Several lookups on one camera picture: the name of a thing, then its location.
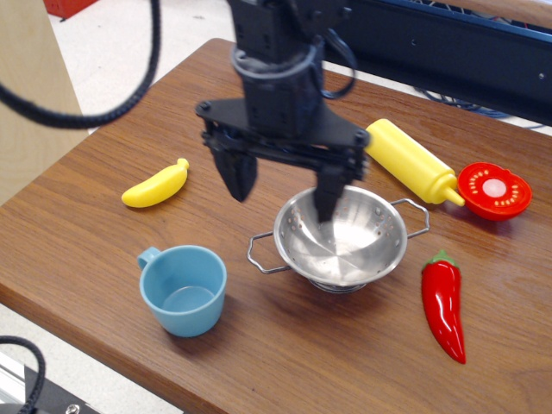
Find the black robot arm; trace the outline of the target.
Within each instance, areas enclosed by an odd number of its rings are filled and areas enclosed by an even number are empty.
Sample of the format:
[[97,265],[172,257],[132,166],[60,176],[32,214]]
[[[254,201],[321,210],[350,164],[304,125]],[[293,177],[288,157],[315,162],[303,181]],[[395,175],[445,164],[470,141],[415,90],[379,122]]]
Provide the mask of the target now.
[[324,88],[324,49],[332,47],[351,70],[351,49],[333,27],[351,13],[345,1],[232,1],[236,44],[232,65],[244,96],[204,101],[204,145],[232,197],[253,189],[259,159],[314,171],[317,219],[329,221],[346,185],[366,170],[368,132],[338,116],[327,101],[347,95]]

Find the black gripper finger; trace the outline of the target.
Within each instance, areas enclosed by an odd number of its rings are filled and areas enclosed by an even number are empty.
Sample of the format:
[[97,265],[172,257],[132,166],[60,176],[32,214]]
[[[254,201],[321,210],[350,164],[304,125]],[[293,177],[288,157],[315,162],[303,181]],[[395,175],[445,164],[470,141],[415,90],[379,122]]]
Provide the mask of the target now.
[[338,199],[347,184],[347,176],[340,166],[324,166],[317,172],[317,186],[314,190],[314,205],[320,223],[330,221]]
[[238,202],[244,202],[257,179],[257,158],[245,150],[215,147],[210,151],[230,195]]

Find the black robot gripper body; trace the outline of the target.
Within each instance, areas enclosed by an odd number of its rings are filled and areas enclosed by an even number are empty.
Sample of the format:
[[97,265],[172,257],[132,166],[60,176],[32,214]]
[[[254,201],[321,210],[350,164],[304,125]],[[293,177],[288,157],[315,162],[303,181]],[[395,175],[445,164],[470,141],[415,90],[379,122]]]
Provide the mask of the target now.
[[325,103],[322,47],[303,47],[279,62],[234,47],[231,62],[243,96],[198,104],[206,146],[245,150],[257,160],[316,173],[340,166],[347,180],[362,179],[369,136]]

